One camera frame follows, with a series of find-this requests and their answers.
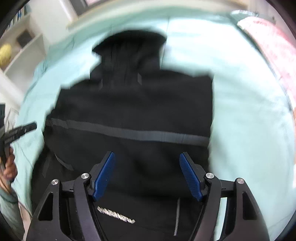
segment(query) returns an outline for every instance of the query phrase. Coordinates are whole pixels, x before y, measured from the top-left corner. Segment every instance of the light blue bedsheet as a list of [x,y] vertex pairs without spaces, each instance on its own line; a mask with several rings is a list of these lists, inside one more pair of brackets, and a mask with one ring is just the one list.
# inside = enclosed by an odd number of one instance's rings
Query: light blue bedsheet
[[[19,170],[13,188],[20,202],[31,210],[32,170],[44,145],[45,116],[54,108],[60,88],[89,77],[90,69],[100,61],[92,47],[127,28],[168,36],[162,68],[214,76],[211,170],[220,179],[246,180],[274,240],[296,207],[289,100],[261,54],[227,17],[191,9],[149,10],[96,23],[50,49],[36,69],[17,120],[17,125],[38,122],[35,132],[13,145]],[[221,210],[225,210],[224,200]],[[221,211],[216,237],[223,219]]]

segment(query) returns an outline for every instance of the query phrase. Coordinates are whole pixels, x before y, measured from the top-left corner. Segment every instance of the white wall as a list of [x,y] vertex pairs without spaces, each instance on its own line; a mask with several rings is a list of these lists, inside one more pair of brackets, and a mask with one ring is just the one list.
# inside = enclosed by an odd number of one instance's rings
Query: white wall
[[24,93],[0,71],[0,102],[6,103],[5,113],[7,114],[10,108],[19,110],[23,98]]
[[28,6],[31,17],[48,41],[45,45],[65,38],[68,35],[67,25],[77,18],[68,0],[30,0]]
[[94,22],[110,19],[119,15],[140,12],[167,6],[190,7],[210,12],[231,12],[242,8],[249,0],[113,0],[105,2],[69,25],[69,30],[75,32]]

